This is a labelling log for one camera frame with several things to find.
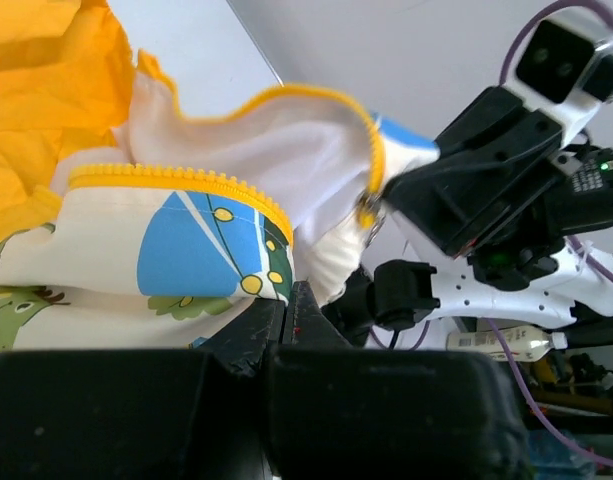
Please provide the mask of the cream cartoon print yellow-lined jacket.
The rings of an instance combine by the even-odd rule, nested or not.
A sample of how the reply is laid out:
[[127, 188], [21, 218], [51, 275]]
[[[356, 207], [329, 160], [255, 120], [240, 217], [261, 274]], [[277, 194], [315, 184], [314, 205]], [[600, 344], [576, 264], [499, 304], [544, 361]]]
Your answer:
[[0, 1], [0, 352], [196, 347], [304, 280], [339, 298], [436, 144], [275, 86], [190, 118], [104, 1]]

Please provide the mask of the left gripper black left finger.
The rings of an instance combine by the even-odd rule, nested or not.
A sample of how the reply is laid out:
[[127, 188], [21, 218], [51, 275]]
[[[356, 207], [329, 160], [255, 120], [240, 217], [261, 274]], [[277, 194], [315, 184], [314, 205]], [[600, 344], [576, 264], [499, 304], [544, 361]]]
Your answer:
[[197, 349], [0, 354], [0, 479], [268, 479], [259, 367], [285, 308]]

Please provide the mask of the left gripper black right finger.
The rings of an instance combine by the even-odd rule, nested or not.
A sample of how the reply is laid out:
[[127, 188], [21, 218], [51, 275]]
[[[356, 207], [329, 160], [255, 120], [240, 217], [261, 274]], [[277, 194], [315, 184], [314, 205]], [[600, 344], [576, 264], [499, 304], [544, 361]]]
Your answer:
[[284, 479], [527, 479], [527, 430], [480, 354], [350, 346], [304, 282], [268, 350], [268, 456]]

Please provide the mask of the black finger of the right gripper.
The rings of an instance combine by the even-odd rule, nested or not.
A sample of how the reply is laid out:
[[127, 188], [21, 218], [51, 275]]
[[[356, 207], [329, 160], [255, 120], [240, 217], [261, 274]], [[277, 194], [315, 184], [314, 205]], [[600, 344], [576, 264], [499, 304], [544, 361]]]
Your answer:
[[409, 170], [386, 184], [382, 198], [445, 255], [457, 258], [466, 248], [465, 241], [459, 239], [466, 225], [466, 211], [450, 190], [454, 175], [437, 165]]

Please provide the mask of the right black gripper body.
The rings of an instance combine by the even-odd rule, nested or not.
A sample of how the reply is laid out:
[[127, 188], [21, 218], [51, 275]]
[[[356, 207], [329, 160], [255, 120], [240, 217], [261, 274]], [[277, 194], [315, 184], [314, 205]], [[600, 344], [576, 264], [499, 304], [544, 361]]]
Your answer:
[[503, 87], [483, 91], [438, 137], [425, 173], [428, 237], [447, 255], [468, 252], [509, 215], [510, 190], [559, 149], [563, 126]]

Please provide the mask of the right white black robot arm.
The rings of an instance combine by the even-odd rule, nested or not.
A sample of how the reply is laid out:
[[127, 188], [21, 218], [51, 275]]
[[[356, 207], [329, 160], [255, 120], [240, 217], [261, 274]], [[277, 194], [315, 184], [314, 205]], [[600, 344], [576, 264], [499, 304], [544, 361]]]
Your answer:
[[613, 150], [564, 145], [555, 120], [505, 88], [484, 90], [437, 143], [435, 162], [382, 197], [483, 285], [524, 291], [559, 270], [567, 237], [613, 226]]

